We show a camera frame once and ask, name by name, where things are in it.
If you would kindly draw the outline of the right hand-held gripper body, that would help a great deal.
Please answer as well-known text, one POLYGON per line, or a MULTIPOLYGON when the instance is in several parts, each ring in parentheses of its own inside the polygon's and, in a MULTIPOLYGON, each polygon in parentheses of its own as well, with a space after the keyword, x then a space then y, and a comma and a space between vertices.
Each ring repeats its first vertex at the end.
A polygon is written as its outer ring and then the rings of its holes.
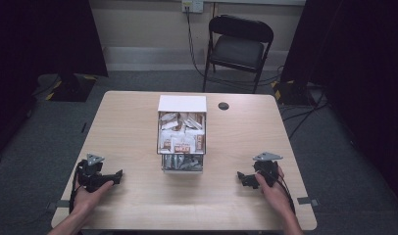
POLYGON ((279 178, 277 160, 281 160, 281 156, 263 152, 254 157, 253 160, 255 161, 254 170, 262 174, 267 184, 273 187, 279 178))

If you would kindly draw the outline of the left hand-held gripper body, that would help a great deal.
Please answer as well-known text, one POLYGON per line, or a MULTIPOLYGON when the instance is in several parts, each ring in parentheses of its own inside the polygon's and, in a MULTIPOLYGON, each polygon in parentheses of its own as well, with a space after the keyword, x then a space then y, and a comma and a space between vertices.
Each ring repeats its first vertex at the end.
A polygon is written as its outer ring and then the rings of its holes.
POLYGON ((104 183, 113 179, 112 174, 103 175, 101 173, 103 161, 103 157, 88 154, 86 159, 78 164, 78 183, 88 192, 95 192, 104 183))

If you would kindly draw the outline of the person's left hand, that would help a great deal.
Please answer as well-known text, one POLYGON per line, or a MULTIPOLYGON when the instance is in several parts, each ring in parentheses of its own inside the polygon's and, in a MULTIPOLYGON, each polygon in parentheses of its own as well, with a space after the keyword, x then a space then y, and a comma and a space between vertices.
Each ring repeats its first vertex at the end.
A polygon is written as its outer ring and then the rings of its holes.
POLYGON ((102 197, 113 187, 114 182, 104 183, 95 192, 88 192, 85 188, 78 186, 75 188, 75 202, 72 214, 80 217, 88 217, 97 207, 102 197))

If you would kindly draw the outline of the person's right hand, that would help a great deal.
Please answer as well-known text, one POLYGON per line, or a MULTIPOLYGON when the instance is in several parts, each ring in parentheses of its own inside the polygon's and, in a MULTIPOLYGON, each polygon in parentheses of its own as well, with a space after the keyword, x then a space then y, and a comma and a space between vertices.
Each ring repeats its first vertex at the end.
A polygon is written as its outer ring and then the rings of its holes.
POLYGON ((270 187, 260 172, 257 172, 255 177, 260 185, 266 201, 274 209, 274 211, 283 218, 293 215, 293 211, 289 205, 288 197, 286 196, 286 193, 282 187, 278 183, 275 183, 272 187, 270 187))

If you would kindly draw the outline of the grey tape strip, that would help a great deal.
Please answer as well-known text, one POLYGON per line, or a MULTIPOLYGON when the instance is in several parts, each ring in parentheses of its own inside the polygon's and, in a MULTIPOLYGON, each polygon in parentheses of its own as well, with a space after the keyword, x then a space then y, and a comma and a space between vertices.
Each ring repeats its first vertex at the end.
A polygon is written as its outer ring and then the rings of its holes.
POLYGON ((46 206, 46 210, 54 212, 57 208, 68 208, 70 202, 68 200, 59 200, 57 202, 51 202, 46 206))
POLYGON ((317 199, 311 199, 310 197, 300 197, 297 198, 297 202, 299 205, 311 205, 312 207, 317 207, 319 205, 319 201, 317 199))

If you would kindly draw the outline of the black stand base yellow-striped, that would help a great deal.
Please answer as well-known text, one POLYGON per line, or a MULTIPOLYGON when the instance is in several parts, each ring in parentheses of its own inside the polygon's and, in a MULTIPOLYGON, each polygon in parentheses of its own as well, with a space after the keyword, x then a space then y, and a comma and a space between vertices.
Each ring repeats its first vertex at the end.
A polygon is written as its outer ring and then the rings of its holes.
POLYGON ((92 75, 60 73, 60 80, 47 95, 47 101, 85 102, 96 83, 92 75))
POLYGON ((314 106, 316 101, 306 86, 300 86, 293 80, 271 83, 274 97, 281 105, 314 106))

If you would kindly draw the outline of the white box of snack packets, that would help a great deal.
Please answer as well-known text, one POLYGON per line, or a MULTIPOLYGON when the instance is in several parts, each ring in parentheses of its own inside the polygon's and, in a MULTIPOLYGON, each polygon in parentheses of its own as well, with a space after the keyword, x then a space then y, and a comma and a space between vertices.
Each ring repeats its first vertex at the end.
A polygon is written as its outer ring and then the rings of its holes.
POLYGON ((157 154, 163 172, 202 173, 206 155, 207 98, 161 95, 157 154))

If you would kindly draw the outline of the black folding chair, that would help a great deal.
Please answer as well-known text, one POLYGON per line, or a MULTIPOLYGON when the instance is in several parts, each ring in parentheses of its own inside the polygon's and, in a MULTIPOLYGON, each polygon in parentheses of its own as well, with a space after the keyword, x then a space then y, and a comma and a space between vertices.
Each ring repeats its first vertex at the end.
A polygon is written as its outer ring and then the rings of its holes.
POLYGON ((202 90, 206 90, 210 66, 222 66, 254 73, 255 93, 273 41, 274 32, 266 23, 231 15, 213 17, 202 90))

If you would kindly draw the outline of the dark curtain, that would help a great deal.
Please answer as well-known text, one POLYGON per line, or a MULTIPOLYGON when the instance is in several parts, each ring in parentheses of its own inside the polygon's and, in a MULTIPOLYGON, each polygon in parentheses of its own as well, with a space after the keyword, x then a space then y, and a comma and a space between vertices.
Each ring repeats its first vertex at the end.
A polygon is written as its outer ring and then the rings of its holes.
POLYGON ((306 0, 281 79, 325 86, 398 199, 398 0, 306 0))
POLYGON ((52 73, 108 74, 89 0, 0 0, 0 151, 52 73))

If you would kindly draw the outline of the white wall socket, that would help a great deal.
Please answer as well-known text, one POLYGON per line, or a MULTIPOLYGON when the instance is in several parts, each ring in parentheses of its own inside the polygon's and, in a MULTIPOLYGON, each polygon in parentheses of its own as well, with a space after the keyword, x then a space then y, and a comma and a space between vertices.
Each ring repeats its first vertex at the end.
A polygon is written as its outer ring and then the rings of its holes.
POLYGON ((182 0, 181 10, 184 13, 202 14, 204 10, 203 0, 182 0))

